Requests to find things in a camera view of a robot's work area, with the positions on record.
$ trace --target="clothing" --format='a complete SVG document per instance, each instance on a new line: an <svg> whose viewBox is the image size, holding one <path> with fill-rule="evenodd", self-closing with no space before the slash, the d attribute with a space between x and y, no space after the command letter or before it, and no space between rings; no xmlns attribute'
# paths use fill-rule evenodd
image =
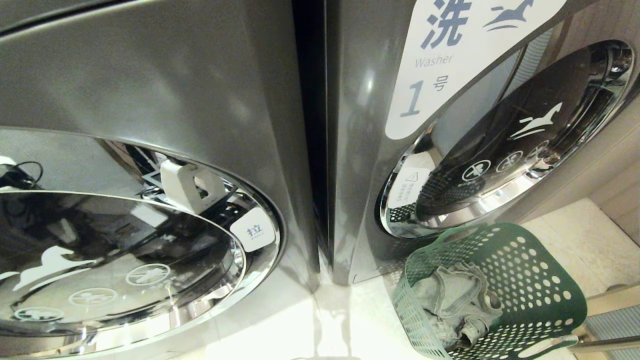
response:
<svg viewBox="0 0 640 360"><path fill-rule="evenodd" d="M473 347L502 316L502 302L473 263L440 266L412 289L447 350Z"/></svg>

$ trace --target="warning triangle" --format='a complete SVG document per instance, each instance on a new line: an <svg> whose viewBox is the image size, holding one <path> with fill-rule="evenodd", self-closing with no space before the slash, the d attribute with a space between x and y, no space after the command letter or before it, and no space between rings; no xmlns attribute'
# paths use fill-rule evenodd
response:
<svg viewBox="0 0 640 360"><path fill-rule="evenodd" d="M412 183L415 183L416 181L418 181L418 173L413 173L410 177L407 177L405 181L411 181Z"/></svg>

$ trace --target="plastic basket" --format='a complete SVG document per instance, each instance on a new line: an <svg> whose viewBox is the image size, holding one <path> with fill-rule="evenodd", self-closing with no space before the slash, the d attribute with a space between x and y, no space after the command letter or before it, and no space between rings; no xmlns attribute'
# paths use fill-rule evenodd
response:
<svg viewBox="0 0 640 360"><path fill-rule="evenodd" d="M500 324L473 348L448 354L411 287L438 266L449 267L460 261L480 267L489 290L498 294L504 309ZM535 359L574 345L577 338L571 331L587 313L580 288L540 241L523 227L506 223L451 229L431 245L413 252L393 301L413 347L432 359ZM534 345L542 349L531 354Z"/></svg>

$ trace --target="white floor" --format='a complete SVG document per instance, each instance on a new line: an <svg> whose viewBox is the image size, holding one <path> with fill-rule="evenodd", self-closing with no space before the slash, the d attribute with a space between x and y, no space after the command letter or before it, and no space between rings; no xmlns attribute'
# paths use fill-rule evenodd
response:
<svg viewBox="0 0 640 360"><path fill-rule="evenodd" d="M586 296L640 281L640 248L590 201L537 218L534 233ZM295 306L176 359L424 360L393 310L392 276L345 288L324 271L318 291ZM541 360L575 360L566 349Z"/></svg>

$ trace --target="gray washing machine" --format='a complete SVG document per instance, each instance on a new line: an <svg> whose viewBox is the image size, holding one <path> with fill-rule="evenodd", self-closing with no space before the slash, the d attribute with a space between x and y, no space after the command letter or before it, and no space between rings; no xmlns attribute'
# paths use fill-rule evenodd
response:
<svg viewBox="0 0 640 360"><path fill-rule="evenodd" d="M327 167L316 202L335 282L398 270L447 228L567 205L629 164L611 154L638 139L639 1L325 10L326 63L308 66L326 69L326 106L307 94L305 111L326 109L310 125L326 129L326 155L311 151Z"/></svg>
<svg viewBox="0 0 640 360"><path fill-rule="evenodd" d="M314 291L287 1L0 14L0 357L167 358Z"/></svg>

